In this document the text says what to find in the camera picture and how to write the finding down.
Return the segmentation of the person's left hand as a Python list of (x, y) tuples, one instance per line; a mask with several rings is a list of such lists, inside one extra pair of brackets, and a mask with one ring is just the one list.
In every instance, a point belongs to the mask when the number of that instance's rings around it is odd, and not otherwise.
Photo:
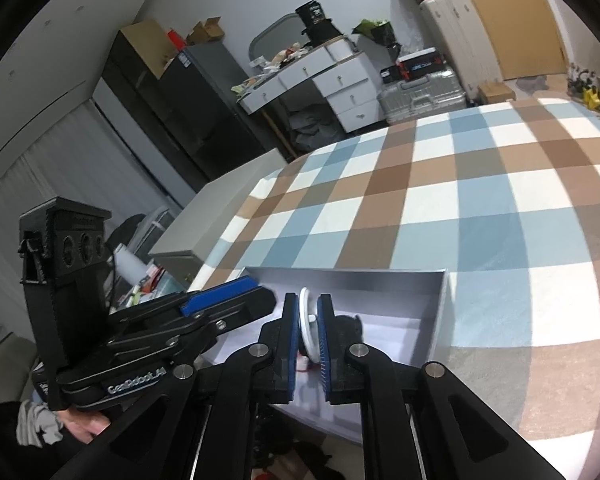
[(74, 408), (56, 413), (64, 427), (76, 440), (89, 444), (110, 425), (110, 420), (100, 413), (83, 413)]

